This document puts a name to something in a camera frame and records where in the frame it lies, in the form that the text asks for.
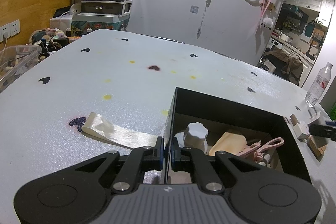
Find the clear plastic bin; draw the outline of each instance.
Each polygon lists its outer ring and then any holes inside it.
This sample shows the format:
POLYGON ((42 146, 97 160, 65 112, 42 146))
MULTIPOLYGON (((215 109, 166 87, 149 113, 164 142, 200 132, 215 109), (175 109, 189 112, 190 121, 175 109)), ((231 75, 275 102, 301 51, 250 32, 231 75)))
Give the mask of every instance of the clear plastic bin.
POLYGON ((0 93, 38 64, 38 45, 11 46, 0 51, 0 93))

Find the satin ribbon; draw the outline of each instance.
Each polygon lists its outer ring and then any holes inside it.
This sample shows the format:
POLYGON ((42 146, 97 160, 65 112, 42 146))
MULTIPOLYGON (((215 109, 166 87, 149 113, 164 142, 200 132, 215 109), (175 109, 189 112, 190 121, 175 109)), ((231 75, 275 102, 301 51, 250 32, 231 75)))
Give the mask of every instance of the satin ribbon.
POLYGON ((82 131, 95 138, 129 149, 155 146, 157 140, 155 135, 116 126, 94 112, 90 113, 82 127, 82 131))

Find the open cardboard box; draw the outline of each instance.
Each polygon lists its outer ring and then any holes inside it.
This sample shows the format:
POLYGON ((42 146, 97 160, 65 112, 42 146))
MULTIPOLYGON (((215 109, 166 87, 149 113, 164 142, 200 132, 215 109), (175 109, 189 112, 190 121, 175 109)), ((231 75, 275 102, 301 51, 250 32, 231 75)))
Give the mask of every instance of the open cardboard box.
POLYGON ((175 134, 184 131, 191 122, 200 122, 208 129, 208 151, 229 129, 236 129, 244 135, 248 145, 259 140, 264 145, 271 139, 282 137, 285 143, 276 149, 271 167, 311 182, 296 140, 282 116, 211 95, 176 88, 165 131, 169 140, 165 147, 164 183, 190 183, 189 174, 171 170, 170 148, 175 134))

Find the white table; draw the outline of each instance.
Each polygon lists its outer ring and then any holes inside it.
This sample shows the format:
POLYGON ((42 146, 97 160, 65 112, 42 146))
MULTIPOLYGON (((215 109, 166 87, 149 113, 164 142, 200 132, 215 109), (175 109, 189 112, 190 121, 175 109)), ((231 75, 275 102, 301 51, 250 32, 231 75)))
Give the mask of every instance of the white table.
MULTIPOLYGON (((116 125, 159 136, 176 86, 308 119, 304 109, 295 107, 306 92, 264 70, 192 45, 97 30, 48 57, 0 94, 0 223, 19 223, 13 197, 28 181, 108 150, 129 152, 85 137, 69 121, 96 112, 116 125), (149 70, 152 65, 160 71, 149 70), (44 77, 50 77, 47 84, 38 81, 44 77)), ((305 143, 297 143, 313 184, 329 192, 317 223, 334 224, 335 145, 329 144, 318 162, 305 143)))

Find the water bottle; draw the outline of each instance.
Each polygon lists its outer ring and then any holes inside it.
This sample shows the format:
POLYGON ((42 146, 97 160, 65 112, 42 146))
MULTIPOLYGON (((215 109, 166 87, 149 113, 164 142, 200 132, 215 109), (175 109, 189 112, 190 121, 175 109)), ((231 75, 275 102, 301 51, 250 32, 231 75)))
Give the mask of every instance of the water bottle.
POLYGON ((320 69, 319 74, 316 76, 315 81, 308 90, 304 100, 310 107, 313 107, 318 102, 326 89, 331 79, 330 70, 332 67, 333 65, 328 62, 324 68, 320 69))

